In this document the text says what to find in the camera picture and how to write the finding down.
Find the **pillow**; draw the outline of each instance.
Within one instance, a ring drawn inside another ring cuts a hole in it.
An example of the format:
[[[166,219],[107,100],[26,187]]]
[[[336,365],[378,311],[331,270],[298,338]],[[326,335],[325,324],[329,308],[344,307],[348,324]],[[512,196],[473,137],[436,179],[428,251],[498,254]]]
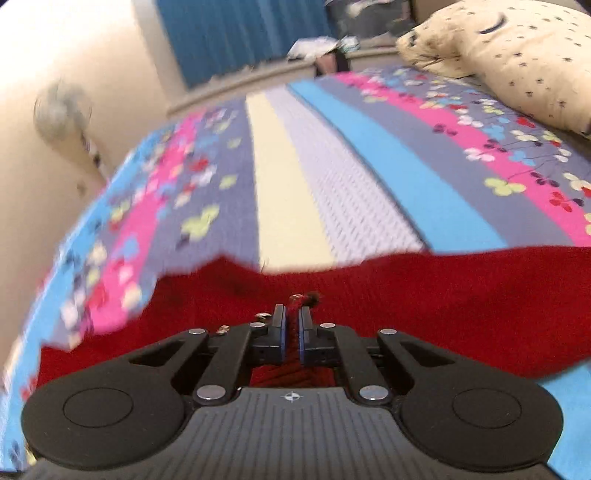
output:
[[[591,134],[591,17],[537,0],[462,0],[398,39],[418,68],[479,75],[506,105]]]

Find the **circular pad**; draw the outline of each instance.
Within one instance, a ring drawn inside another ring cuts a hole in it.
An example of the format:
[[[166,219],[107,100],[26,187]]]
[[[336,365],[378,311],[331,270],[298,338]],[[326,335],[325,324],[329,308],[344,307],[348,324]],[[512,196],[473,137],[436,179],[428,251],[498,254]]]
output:
[[[500,429],[521,415],[521,405],[508,393],[490,388],[466,390],[453,399],[457,417],[482,429]]]
[[[91,388],[72,395],[64,405],[64,415],[80,427],[114,425],[131,413],[134,402],[121,390]]]
[[[31,451],[81,470],[146,458],[177,434],[184,404],[158,369],[115,359],[54,380],[25,404]]]
[[[400,411],[409,437],[433,458],[471,471],[547,460],[562,431],[556,400],[533,382],[470,364],[425,369],[416,379]]]

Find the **wall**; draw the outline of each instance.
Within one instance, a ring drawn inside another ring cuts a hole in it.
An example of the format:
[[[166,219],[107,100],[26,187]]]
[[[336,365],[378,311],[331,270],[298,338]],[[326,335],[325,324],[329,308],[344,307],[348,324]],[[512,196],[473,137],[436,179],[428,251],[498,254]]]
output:
[[[39,91],[60,77],[81,85],[94,106],[90,133],[114,166],[165,122],[165,100],[131,0],[9,0],[0,8],[0,45],[3,362],[57,244],[102,187],[92,169],[36,134]]]

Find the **floral bedsheet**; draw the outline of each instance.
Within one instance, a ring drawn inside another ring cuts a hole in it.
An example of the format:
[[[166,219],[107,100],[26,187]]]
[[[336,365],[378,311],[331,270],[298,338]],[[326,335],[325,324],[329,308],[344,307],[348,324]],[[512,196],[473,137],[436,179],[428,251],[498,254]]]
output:
[[[6,367],[0,468],[27,467],[20,412],[41,345],[74,348],[121,328],[165,273],[222,253],[269,271],[424,248],[589,246],[590,174],[532,119],[462,80],[401,64],[293,83],[167,125],[129,154],[59,249]],[[565,415],[550,464],[588,480],[591,371],[543,385]]]

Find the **red towel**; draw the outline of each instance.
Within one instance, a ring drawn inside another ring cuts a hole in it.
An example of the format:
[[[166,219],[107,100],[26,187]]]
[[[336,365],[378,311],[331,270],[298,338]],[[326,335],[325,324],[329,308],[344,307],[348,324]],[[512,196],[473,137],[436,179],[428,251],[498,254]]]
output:
[[[541,377],[590,356],[589,265],[591,249],[570,247],[400,254],[278,275],[221,258],[190,275],[162,278],[144,312],[121,331],[90,338],[69,353],[44,348],[38,384],[192,327],[215,332],[220,325],[250,322],[309,291],[322,295],[316,323],[348,325],[361,336],[396,328],[505,371]],[[259,370],[256,383],[299,367],[292,358],[270,370]],[[307,384],[326,381],[316,371],[307,376]]]

